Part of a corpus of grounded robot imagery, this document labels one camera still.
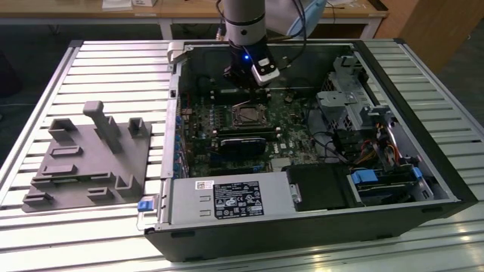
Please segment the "cable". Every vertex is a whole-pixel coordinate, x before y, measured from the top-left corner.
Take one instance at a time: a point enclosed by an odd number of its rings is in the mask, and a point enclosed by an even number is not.
[[[217,0],[217,2],[216,2],[216,4],[214,4],[214,6],[216,6],[216,8],[217,8],[217,12],[218,12],[218,14],[220,14],[221,19],[224,19],[224,20],[225,20],[224,13],[222,13],[222,12],[221,12],[221,10],[220,10],[220,2],[221,2],[221,0]]]
[[[348,159],[345,157],[342,157],[342,155],[340,153],[336,152],[336,150],[333,150],[332,148],[329,148],[328,146],[325,146],[314,137],[312,137],[312,139],[314,140],[314,142],[325,149],[328,150],[330,153],[333,153],[336,155],[336,157],[340,159],[340,161],[348,165],[354,165],[350,161],[348,161]]]
[[[330,8],[332,11],[333,11],[333,24],[336,24],[336,13],[334,13],[334,10],[336,9],[344,10],[345,8],[344,7],[334,7],[332,3],[329,3],[329,2],[326,2],[326,3],[330,5],[330,7],[328,7],[328,8]]]
[[[294,6],[296,6],[296,11],[297,11],[297,15],[298,15],[298,17],[300,17],[300,20],[302,21],[302,18],[301,18],[301,11],[300,11],[300,9],[298,9],[298,6],[297,6],[297,4],[296,4],[294,0],[293,0],[293,4],[294,4]],[[268,41],[269,41],[269,42],[270,42],[270,41],[284,41],[284,40],[293,39],[294,37],[297,37],[297,36],[302,33],[302,31],[305,31],[305,13],[304,13],[304,24],[301,24],[301,28],[300,28],[300,30],[298,30],[294,34],[292,34],[290,36],[285,35],[285,36],[280,36],[280,37],[273,37],[273,38],[268,39]]]
[[[297,14],[300,16],[300,20],[301,20],[301,23],[302,23],[302,47],[301,47],[301,50],[298,51],[298,53],[296,54],[296,56],[293,56],[292,59],[288,59],[288,64],[285,65],[285,67],[282,67],[280,69],[280,71],[284,71],[288,67],[290,67],[292,62],[302,55],[304,50],[305,50],[305,46],[306,46],[306,41],[308,41],[308,37],[306,37],[306,27],[305,27],[304,6],[302,6],[302,3],[301,3],[301,0],[292,0],[292,2],[294,4],[296,10],[297,10]]]
[[[316,132],[316,133],[313,133],[312,135],[314,136],[316,134],[324,134],[325,136],[329,136],[329,137],[332,137],[334,134],[333,133],[330,133],[329,131],[318,131],[318,132]]]
[[[368,153],[361,159],[356,160],[354,164],[360,164],[361,162],[365,162],[366,160],[372,159],[376,156],[374,150]]]
[[[296,78],[292,78],[292,80],[289,80],[288,83],[285,84],[285,88],[292,89],[292,87],[294,85],[294,82],[297,82],[297,81],[304,81],[304,83],[306,83],[308,87],[310,87],[313,90],[316,90],[316,87],[314,87],[316,85],[313,85],[310,83],[310,81],[306,78],[301,77],[301,76],[296,77]]]
[[[370,143],[370,140],[366,140],[362,142],[362,145],[361,145],[361,156],[362,156],[362,153],[364,153],[364,149],[366,148],[366,144]]]
[[[325,143],[324,145],[324,156],[328,157],[328,144],[330,144],[333,141],[329,141],[328,143]]]
[[[189,30],[186,28],[186,26],[184,26],[182,24],[180,24],[181,26],[181,29],[182,29],[182,33],[185,34],[190,34],[193,35],[197,39],[202,39],[204,36],[208,34],[208,32],[210,31],[212,27],[213,27],[213,24],[209,24],[209,27],[206,28],[206,30],[202,32],[202,33],[194,33],[194,31]]]
[[[386,144],[393,151],[394,163],[398,164],[398,149],[390,142],[386,142]]]
[[[6,105],[0,105],[0,107],[17,107],[17,106],[34,106],[37,104],[6,104]]]

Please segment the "metal slat table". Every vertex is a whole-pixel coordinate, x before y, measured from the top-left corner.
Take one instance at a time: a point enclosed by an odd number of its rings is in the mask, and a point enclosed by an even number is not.
[[[462,105],[405,45],[365,41],[422,124],[478,200],[484,200],[484,133]],[[442,271],[484,268],[484,202],[448,219],[378,241],[326,245],[170,263],[142,237],[154,214],[136,204],[26,214],[21,200],[42,160],[52,119],[81,115],[86,100],[104,101],[116,122],[153,124],[145,195],[160,190],[164,120],[170,73],[168,41],[90,41],[64,55],[38,105],[0,170],[0,270],[37,271]],[[382,94],[369,84],[381,104]]]

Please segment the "table leg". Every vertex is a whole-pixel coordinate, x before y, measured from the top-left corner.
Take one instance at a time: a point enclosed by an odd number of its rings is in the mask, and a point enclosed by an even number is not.
[[[58,35],[60,33],[60,25],[52,25],[52,24],[48,24],[48,29],[50,30],[50,33],[53,36]]]
[[[173,40],[173,33],[172,33],[172,19],[170,18],[161,18],[160,19],[160,28],[161,28],[161,35],[164,40]]]
[[[378,30],[382,18],[370,18],[368,24],[364,26],[360,39],[372,39],[376,31]]]

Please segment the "warning label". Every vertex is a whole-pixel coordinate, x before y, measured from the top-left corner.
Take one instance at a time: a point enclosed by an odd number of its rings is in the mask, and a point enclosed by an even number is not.
[[[258,181],[213,184],[213,196],[217,219],[264,215]]]

